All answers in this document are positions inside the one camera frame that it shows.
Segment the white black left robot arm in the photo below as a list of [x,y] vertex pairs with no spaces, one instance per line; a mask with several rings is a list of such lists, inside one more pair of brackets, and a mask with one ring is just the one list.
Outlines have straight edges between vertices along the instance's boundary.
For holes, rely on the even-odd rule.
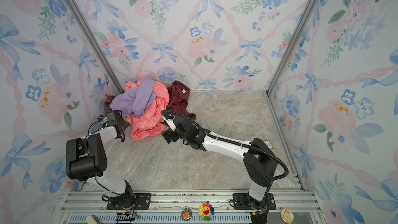
[[137,205],[137,196],[126,180],[111,172],[104,144],[121,139],[128,122],[120,110],[107,112],[100,118],[102,127],[82,138],[66,142],[66,174],[68,178],[99,186],[104,194],[101,199],[108,210],[130,211]]

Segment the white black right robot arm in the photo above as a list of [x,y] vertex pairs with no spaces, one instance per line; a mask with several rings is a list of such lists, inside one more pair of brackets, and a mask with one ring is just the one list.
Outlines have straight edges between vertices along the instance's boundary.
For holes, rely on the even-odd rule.
[[278,158],[259,140],[238,141],[217,135],[200,127],[192,118],[175,111],[162,111],[168,128],[162,133],[170,144],[182,140],[184,145],[205,152],[219,153],[244,164],[251,179],[244,206],[252,209],[270,209],[269,190],[276,180]]

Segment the plaid tartan cloth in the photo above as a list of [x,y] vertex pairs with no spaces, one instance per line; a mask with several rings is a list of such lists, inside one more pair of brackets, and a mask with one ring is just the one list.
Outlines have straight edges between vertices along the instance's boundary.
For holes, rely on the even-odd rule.
[[106,97],[106,99],[105,99],[105,101],[104,101],[104,107],[105,107],[105,110],[106,110],[107,112],[111,110],[110,105],[111,105],[111,103],[112,103],[112,101],[113,101],[114,98],[115,98],[115,97],[114,97],[114,96],[111,96],[111,95],[108,95],[108,96]]

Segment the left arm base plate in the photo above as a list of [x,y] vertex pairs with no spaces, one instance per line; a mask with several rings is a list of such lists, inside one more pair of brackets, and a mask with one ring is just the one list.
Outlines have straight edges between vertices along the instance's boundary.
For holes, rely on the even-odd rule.
[[135,193],[133,195],[117,196],[108,198],[107,210],[123,210],[132,211],[135,210],[149,210],[151,202],[150,193]]

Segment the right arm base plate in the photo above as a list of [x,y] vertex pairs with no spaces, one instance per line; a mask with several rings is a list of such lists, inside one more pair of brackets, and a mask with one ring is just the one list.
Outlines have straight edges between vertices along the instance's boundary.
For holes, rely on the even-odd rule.
[[267,204],[270,210],[276,210],[274,196],[271,193],[265,194],[262,201],[252,199],[249,194],[234,193],[229,203],[235,210],[266,210]]

